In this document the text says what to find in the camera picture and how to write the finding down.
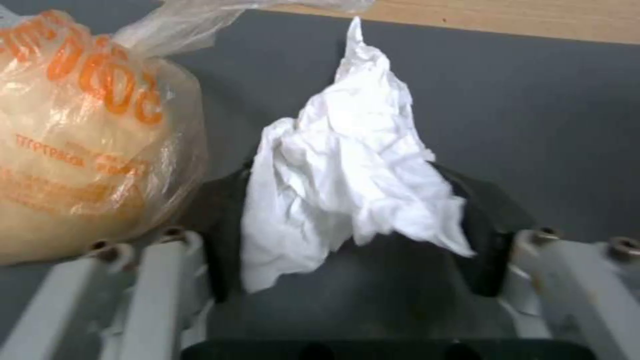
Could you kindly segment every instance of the wooden surface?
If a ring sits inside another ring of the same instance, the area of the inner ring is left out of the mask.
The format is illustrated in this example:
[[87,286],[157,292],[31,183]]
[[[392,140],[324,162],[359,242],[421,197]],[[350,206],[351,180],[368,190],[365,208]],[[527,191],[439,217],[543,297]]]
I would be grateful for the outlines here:
[[[303,6],[274,11],[351,17]],[[378,0],[364,19],[640,44],[638,0]]]

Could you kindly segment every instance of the bagged food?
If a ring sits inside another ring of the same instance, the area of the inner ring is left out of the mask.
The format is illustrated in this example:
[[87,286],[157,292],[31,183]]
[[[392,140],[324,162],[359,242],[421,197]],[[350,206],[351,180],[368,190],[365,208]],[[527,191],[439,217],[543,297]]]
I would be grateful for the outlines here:
[[274,3],[167,1],[113,38],[55,10],[0,28],[0,264],[78,254],[174,214],[207,146],[197,79],[158,56],[211,45]]

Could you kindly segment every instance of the white rag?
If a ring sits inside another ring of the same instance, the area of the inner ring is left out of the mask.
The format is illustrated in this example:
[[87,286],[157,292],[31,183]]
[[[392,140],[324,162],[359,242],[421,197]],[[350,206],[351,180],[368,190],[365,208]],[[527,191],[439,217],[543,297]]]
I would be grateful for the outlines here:
[[435,155],[418,137],[411,105],[354,18],[334,84],[298,119],[262,132],[242,220],[247,291],[315,270],[351,236],[364,245],[397,231],[474,254],[460,228],[464,200],[428,162]]

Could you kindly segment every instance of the black rubber piece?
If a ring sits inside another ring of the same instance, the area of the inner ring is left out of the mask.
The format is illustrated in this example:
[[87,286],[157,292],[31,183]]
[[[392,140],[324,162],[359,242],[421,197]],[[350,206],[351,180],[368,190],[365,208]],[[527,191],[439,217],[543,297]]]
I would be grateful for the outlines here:
[[554,340],[205,341],[185,349],[181,359],[596,360],[596,357],[586,347]]
[[476,256],[454,256],[456,264],[473,293],[494,297],[502,287],[515,234],[536,223],[495,184],[436,167],[454,193],[467,200],[462,229]]
[[[476,256],[454,256],[456,264],[473,293],[494,297],[502,286],[514,235],[534,227],[534,220],[498,186],[436,167],[454,193],[467,200],[462,228]],[[179,221],[204,237],[211,288],[218,302],[243,293],[240,221],[250,169],[247,161],[233,174],[205,183]]]

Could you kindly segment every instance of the gray mat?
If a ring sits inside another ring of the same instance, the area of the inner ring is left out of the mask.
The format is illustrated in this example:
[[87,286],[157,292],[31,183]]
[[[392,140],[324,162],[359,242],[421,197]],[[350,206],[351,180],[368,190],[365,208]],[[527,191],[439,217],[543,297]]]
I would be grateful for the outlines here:
[[[59,8],[94,32],[137,19],[150,9],[140,3],[4,2],[23,14]],[[265,125],[295,116],[330,83],[347,25],[344,19],[251,12],[223,31],[216,47],[175,57],[202,84],[213,156],[209,178],[231,173],[254,150]],[[541,224],[569,238],[640,235],[640,163],[634,160],[640,47],[376,22],[364,22],[364,35],[408,83],[419,133],[445,166],[499,183]],[[494,320],[504,316],[495,304],[464,294],[440,251],[418,256],[417,246],[376,240],[358,251],[348,247],[315,274],[288,277],[276,289],[220,307],[212,333],[511,334]],[[0,297],[0,339],[45,269],[0,270],[0,291],[11,294]]]

